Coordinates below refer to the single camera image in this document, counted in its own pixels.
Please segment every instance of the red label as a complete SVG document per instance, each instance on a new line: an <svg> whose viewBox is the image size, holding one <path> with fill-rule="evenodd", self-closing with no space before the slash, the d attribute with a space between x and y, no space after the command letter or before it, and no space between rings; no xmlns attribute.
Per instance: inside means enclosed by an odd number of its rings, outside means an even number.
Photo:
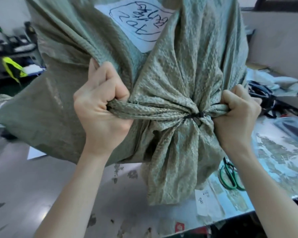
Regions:
<svg viewBox="0 0 298 238"><path fill-rule="evenodd" d="M175 232L180 232L180 231L184 231L184 224L177 222L175 224Z"/></svg>

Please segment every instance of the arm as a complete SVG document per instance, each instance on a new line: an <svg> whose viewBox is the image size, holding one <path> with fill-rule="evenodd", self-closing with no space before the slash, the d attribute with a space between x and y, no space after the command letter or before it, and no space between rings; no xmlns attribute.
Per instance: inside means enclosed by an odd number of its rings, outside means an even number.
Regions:
<svg viewBox="0 0 298 238"><path fill-rule="evenodd" d="M236 166L255 212L269 238L298 237L298 206L279 188L251 151L251 133L260 113L258 100L237 85L225 90L231 111L214 119L218 140Z"/></svg>
<svg viewBox="0 0 298 238"><path fill-rule="evenodd" d="M88 81L74 94L75 111L86 132L85 147L70 182L64 187L34 238L82 238L105 164L126 137L131 120L106 110L108 101L127 100L129 91L111 63L98 70L91 60Z"/></svg>

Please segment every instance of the desk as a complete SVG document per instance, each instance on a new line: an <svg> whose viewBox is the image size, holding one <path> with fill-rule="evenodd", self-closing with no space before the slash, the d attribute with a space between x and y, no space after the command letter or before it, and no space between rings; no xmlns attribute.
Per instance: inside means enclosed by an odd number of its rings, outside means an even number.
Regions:
<svg viewBox="0 0 298 238"><path fill-rule="evenodd" d="M298 198L298 144L260 118L256 126L259 161L287 194ZM72 176L75 165L46 156L26 160L28 145L0 138L0 238L31 238ZM199 216L194 194L176 205L147 205L141 164L114 164L104 170L85 238L157 238L254 210L246 192L225 190L213 173L210 185L222 215Z"/></svg>

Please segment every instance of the black zip tie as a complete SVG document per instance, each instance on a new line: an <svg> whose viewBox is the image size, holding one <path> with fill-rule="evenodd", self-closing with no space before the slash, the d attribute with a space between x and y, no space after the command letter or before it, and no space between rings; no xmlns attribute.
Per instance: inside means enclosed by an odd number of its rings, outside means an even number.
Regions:
<svg viewBox="0 0 298 238"><path fill-rule="evenodd" d="M183 119L203 118L204 116L205 116L204 112L199 112L196 114L189 114L189 115L185 116Z"/></svg>

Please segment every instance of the scissors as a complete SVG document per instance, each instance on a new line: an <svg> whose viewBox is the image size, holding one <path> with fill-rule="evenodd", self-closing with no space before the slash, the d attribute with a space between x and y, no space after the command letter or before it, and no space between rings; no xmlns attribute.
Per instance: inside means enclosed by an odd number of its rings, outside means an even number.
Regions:
<svg viewBox="0 0 298 238"><path fill-rule="evenodd" d="M238 189L241 191L245 191L245 188L238 183L238 180L237 180L238 173L235 169L235 166L230 162L229 159L226 159L225 157L223 158L223 162L224 162L224 165L220 169L220 181L222 185L228 190ZM227 183L223 178L223 170L225 170L226 175L230 179L231 181L230 184Z"/></svg>

